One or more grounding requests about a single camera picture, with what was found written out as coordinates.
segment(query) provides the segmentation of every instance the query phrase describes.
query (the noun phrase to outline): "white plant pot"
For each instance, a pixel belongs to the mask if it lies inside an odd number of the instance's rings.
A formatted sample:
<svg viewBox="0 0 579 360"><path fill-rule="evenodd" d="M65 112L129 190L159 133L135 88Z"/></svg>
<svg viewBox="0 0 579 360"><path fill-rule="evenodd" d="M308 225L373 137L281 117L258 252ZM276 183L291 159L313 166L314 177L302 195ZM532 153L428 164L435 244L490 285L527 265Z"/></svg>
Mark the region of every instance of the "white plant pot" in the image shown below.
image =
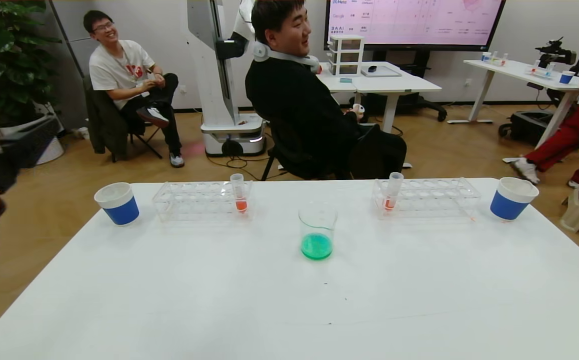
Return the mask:
<svg viewBox="0 0 579 360"><path fill-rule="evenodd" d="M23 125L16 125L16 126L10 126L10 127L0 127L0 132L2 135L10 135L13 133L18 132L19 130L25 129L28 126L34 125L36 123L40 123L41 121L45 121L47 119L52 119L53 116L51 115L45 115L42 118L39 118L37 120L34 121L30 121L28 123L24 123ZM65 153L65 150L63 150L63 146L61 145L61 142L59 141L59 139L54 136L54 139L52 139L52 141L49 143L49 146L47 146L47 149L45 150L45 152L43 152L43 154L40 156L40 158L38 159L38 161L36 162L36 165L40 165L40 164L45 164L47 162L51 162L54 159L57 159L59 157L61 157L61 155L63 155Z"/></svg>

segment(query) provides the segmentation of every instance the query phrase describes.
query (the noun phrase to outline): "controller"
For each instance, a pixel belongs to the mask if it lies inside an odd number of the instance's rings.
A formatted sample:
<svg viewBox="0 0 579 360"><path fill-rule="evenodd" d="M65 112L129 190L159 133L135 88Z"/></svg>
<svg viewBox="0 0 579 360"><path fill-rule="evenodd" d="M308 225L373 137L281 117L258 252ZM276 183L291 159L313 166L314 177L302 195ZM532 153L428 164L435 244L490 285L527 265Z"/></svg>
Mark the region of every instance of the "controller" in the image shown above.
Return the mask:
<svg viewBox="0 0 579 360"><path fill-rule="evenodd" d="M354 112L360 116L363 116L365 113L365 107L363 107L361 104L354 104L351 108L354 109Z"/></svg>

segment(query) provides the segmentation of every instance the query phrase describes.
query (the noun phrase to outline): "white t-shirt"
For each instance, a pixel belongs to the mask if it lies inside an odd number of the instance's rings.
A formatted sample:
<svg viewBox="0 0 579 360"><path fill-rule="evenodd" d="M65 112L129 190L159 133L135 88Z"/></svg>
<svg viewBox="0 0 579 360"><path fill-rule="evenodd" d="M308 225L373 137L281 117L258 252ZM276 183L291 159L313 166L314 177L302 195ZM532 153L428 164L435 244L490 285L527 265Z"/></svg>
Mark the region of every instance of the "white t-shirt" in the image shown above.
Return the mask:
<svg viewBox="0 0 579 360"><path fill-rule="evenodd" d="M155 64L148 52L136 41L120 39L118 42L125 50L121 58L113 57L102 45L91 53L89 68L91 87L95 91L134 89L148 79L148 69ZM114 100L114 104L120 110L128 101L129 98Z"/></svg>

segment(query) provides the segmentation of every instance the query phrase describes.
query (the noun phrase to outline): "display screen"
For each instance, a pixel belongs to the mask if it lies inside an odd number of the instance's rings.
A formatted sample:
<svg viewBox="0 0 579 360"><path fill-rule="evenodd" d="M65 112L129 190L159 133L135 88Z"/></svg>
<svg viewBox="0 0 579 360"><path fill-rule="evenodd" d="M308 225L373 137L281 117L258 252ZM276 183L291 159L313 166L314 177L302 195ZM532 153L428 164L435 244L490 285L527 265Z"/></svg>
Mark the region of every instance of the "display screen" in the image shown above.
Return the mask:
<svg viewBox="0 0 579 360"><path fill-rule="evenodd" d="M368 45L487 46L504 0L331 0L328 33Z"/></svg>

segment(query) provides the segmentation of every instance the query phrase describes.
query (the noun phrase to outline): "desk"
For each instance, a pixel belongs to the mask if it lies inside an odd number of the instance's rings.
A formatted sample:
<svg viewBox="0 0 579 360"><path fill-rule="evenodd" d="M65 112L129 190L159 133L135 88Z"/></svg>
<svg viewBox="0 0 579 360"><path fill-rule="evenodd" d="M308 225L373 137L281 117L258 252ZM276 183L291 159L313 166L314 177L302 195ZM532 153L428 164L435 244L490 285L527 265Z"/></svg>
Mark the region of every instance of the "desk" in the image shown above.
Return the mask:
<svg viewBox="0 0 579 360"><path fill-rule="evenodd" d="M561 84L560 80L560 73L557 73L552 79L543 79L538 76L528 75L525 73L525 70L528 66L532 66L531 64L525 64L518 61L507 61L505 66L496 66L491 63L484 63L480 60L465 60L463 61L465 64L470 66L475 66L477 68L487 70L487 75L485 76L485 80L483 82L483 87L481 88L480 92L478 93L478 97L472 107L472 112L469 114L469 118L467 120L448 120L448 124L464 124L464 123L491 123L491 120L478 120L479 112L483 107L483 102L488 95L488 90L490 85L492 84L492 79L494 78L495 73L499 73L502 75L511 76L512 78L516 78L518 80L523 80L528 83L540 85L547 89L552 89L555 91L562 91L564 92L563 100L559 105L558 109L552 116L552 120L547 125L543 136L540 138L538 145L541 146L547 139L549 139L555 132L559 129L561 123L565 119L566 115L570 107L572 106L573 102L576 100L576 96L579 94L579 77L574 77L569 84Z"/></svg>
<svg viewBox="0 0 579 360"><path fill-rule="evenodd" d="M399 69L392 63L387 61L365 61L363 66L384 66L394 71L399 72L401 77L365 77L355 76L351 77L351 84L341 84L340 78L342 75L336 77L331 75L328 70L329 63L321 63L323 73L318 75L319 79L325 84L331 92L347 92L348 90L339 90L344 88L344 85L353 85L356 93L355 102L360 103L361 94L381 94L387 96L387 104L385 105L385 112L383 114L383 131L386 133L392 132L392 125L394 125L394 116L399 102L399 96L408 95L416 92L437 92L442 88L431 82L422 79L418 76L411 75L404 70Z"/></svg>
<svg viewBox="0 0 579 360"><path fill-rule="evenodd" d="M0 360L579 359L579 247L517 221L379 221L371 180L253 184L254 223L116 227L100 210L0 318ZM300 250L297 210L338 209L333 253Z"/></svg>

